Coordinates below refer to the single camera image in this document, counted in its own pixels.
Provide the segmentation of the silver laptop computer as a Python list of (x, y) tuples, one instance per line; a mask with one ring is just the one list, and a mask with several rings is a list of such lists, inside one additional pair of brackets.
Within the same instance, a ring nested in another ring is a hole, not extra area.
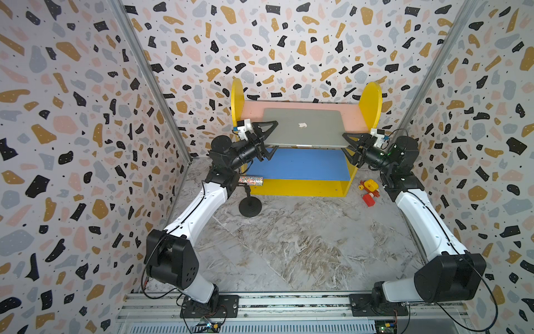
[(270, 146), (341, 149), (348, 145), (339, 111), (270, 108), (264, 110), (263, 120), (278, 122), (266, 140)]

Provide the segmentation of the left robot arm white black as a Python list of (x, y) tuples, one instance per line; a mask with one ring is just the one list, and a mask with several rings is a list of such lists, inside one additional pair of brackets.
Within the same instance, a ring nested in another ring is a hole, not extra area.
[(250, 167), (254, 160), (272, 159), (275, 150), (266, 148), (266, 140), (277, 126), (277, 121), (246, 119), (238, 123), (238, 141), (220, 135), (211, 142), (208, 152), (211, 165), (200, 193), (177, 219), (147, 236), (143, 279), (153, 278), (172, 285), (192, 302), (205, 305), (211, 313), (217, 309), (218, 287), (200, 274), (193, 247), (210, 218), (237, 187), (250, 191), (249, 185), (240, 182), (239, 170)]

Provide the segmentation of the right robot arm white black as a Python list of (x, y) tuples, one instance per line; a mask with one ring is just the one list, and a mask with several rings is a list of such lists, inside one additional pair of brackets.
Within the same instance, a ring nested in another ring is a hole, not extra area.
[(399, 136), (387, 149), (376, 147), (378, 137), (370, 133), (343, 134), (348, 147), (343, 149), (348, 162), (357, 168), (368, 165), (379, 171), (383, 189), (403, 213), (413, 229), (427, 262), (412, 277), (376, 282), (369, 294), (352, 294), (354, 316), (409, 316), (412, 303), (462, 302), (472, 300), (487, 263), (472, 253), (446, 227), (431, 205), (428, 194), (412, 169), (419, 156), (418, 143)]

